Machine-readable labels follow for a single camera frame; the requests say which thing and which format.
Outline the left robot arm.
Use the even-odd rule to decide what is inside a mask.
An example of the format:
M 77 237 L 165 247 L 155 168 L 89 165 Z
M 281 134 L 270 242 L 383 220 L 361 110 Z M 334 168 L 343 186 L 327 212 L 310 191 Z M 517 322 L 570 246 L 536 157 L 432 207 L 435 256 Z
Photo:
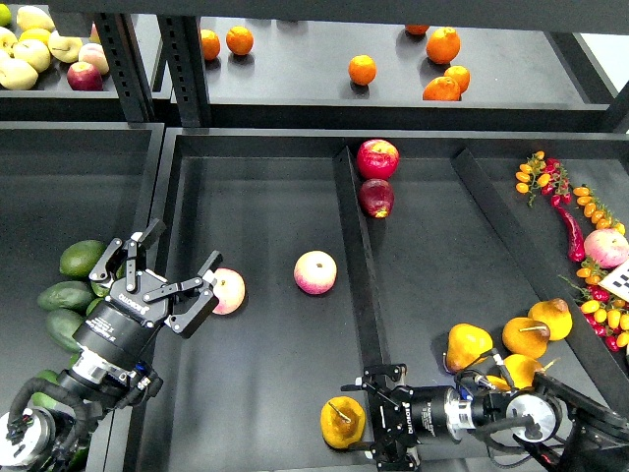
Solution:
M 170 282 L 146 266 L 165 225 L 152 220 L 129 239 L 113 239 L 88 278 L 106 289 L 73 334 L 79 357 L 55 382 L 27 380 L 1 418 L 1 466 L 9 471 L 67 471 L 108 413 L 156 396 L 163 380 L 146 360 L 169 327 L 191 337 L 218 304 L 213 251 L 191 278 Z

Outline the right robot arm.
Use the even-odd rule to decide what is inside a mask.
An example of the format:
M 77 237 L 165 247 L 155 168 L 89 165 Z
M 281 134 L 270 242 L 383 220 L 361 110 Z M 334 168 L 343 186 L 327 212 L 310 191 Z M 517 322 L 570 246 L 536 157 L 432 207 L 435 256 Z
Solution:
M 380 471 L 418 471 L 419 448 L 436 440 L 458 443 L 464 432 L 497 451 L 521 454 L 547 471 L 625 471 L 628 421 L 615 411 L 542 372 L 518 387 L 496 349 L 482 353 L 505 377 L 499 388 L 473 365 L 453 385 L 410 386 L 404 364 L 364 368 L 346 391 L 364 391 L 375 414 L 372 442 L 350 449 L 369 453 Z

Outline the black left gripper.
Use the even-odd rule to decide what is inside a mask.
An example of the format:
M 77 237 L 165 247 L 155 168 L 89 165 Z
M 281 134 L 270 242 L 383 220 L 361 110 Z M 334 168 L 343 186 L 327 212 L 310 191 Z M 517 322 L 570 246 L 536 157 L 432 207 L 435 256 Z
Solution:
M 154 218 L 127 240 L 112 239 L 90 271 L 90 281 L 111 290 L 73 334 L 80 347 L 73 367 L 79 376 L 130 372 L 162 327 L 188 339 L 216 308 L 220 252 L 212 251 L 196 276 L 180 282 L 146 269 L 146 253 L 165 229 Z M 124 278 L 115 281 L 121 267 Z

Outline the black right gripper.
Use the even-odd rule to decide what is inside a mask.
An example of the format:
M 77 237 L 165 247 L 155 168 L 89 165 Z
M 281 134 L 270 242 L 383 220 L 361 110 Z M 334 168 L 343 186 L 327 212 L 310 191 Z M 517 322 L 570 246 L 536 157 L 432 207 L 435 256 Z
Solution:
M 363 368 L 353 383 L 341 391 L 365 391 L 374 408 L 375 441 L 350 443 L 346 449 L 371 455 L 377 471 L 419 471 L 421 460 L 402 445 L 455 441 L 450 408 L 455 403 L 451 386 L 408 386 L 403 384 L 407 365 L 378 364 Z

